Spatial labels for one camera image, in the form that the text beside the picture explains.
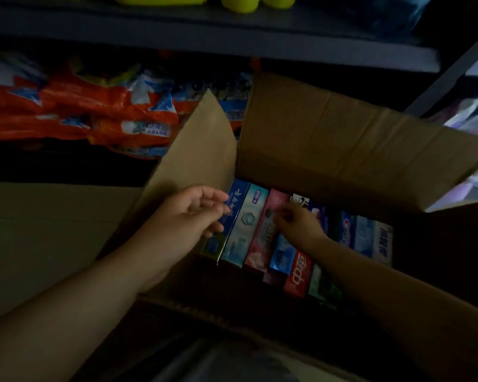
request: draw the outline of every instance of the metal shelf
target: metal shelf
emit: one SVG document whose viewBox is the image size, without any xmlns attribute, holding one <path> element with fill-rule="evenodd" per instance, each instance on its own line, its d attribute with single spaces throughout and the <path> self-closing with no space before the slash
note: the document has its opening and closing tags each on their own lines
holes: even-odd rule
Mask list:
<svg viewBox="0 0 478 382">
<path fill-rule="evenodd" d="M 0 35 L 438 73 L 437 51 L 378 40 L 305 5 L 241 15 L 212 5 L 127 7 L 94 0 L 0 0 Z"/>
</svg>

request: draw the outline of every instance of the forearm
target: forearm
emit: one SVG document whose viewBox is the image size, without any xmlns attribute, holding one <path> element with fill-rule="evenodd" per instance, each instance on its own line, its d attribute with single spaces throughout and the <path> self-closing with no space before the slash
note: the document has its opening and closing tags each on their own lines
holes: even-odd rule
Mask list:
<svg viewBox="0 0 478 382">
<path fill-rule="evenodd" d="M 434 377 L 478 379 L 478 309 L 327 238 L 308 252 Z"/>
<path fill-rule="evenodd" d="M 0 381 L 68 380 L 133 304 L 128 265 L 111 255 L 0 318 Z"/>
</svg>

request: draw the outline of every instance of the hand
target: hand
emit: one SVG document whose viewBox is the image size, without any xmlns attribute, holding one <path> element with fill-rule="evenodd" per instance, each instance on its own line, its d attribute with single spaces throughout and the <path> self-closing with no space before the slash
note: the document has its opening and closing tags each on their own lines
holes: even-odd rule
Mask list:
<svg viewBox="0 0 478 382">
<path fill-rule="evenodd" d="M 292 201 L 276 212 L 275 223 L 288 242 L 306 254 L 312 252 L 316 242 L 327 239 L 315 215 Z"/>
<path fill-rule="evenodd" d="M 159 283 L 197 244 L 200 236 L 222 232 L 218 219 L 229 212 L 228 194 L 208 186 L 189 186 L 165 199 L 131 239 L 116 252 L 133 262 L 144 279 L 141 291 Z"/>
</svg>

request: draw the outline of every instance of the open cardboard box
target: open cardboard box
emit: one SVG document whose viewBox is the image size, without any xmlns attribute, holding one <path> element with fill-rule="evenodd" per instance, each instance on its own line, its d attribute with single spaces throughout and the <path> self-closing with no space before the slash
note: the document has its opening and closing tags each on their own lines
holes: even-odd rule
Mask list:
<svg viewBox="0 0 478 382">
<path fill-rule="evenodd" d="M 478 307 L 478 204 L 425 213 L 478 169 L 478 136 L 274 74 L 255 77 L 241 140 L 207 92 L 109 239 L 127 240 L 163 198 L 234 176 L 394 226 L 394 268 Z M 422 380 L 395 340 L 361 315 L 294 299 L 198 246 L 143 299 L 239 332 L 346 379 Z"/>
</svg>

